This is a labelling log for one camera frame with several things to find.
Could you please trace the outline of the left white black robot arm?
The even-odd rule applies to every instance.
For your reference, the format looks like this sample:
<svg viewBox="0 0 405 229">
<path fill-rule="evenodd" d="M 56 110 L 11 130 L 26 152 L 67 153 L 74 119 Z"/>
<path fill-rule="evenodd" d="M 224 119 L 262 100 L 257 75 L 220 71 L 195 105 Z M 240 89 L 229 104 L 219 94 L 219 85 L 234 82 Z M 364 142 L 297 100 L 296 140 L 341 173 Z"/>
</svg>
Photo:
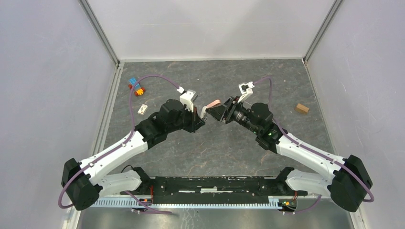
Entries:
<svg viewBox="0 0 405 229">
<path fill-rule="evenodd" d="M 110 172 L 130 158 L 165 141 L 168 134 L 179 130 L 194 133 L 204 125 L 205 121 L 200 118 L 196 107 L 187 110 L 180 101 L 169 99 L 159 111 L 134 126 L 123 139 L 102 152 L 79 162 L 74 158 L 67 160 L 63 168 L 59 207 L 84 210 L 105 195 L 133 190 L 141 195 L 147 193 L 150 181 L 140 177 L 136 171 L 112 175 Z"/>
</svg>

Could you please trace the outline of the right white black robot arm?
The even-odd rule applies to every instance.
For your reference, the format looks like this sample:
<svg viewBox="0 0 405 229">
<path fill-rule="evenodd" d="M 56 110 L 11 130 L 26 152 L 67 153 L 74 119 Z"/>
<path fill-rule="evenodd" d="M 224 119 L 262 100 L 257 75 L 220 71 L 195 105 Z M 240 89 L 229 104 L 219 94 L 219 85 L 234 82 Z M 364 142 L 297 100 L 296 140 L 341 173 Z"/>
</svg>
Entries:
<svg viewBox="0 0 405 229">
<path fill-rule="evenodd" d="M 219 122 L 238 123 L 256 135 L 263 149 L 291 158 L 314 171 L 307 173 L 289 168 L 286 177 L 276 181 L 280 194 L 287 195 L 293 190 L 319 194 L 331 198 L 348 212 L 356 212 L 363 202 L 374 201 L 370 191 L 373 183 L 360 158 L 337 156 L 301 141 L 274 121 L 267 104 L 255 103 L 245 108 L 237 97 L 230 97 L 223 104 L 207 108 L 206 112 Z"/>
</svg>

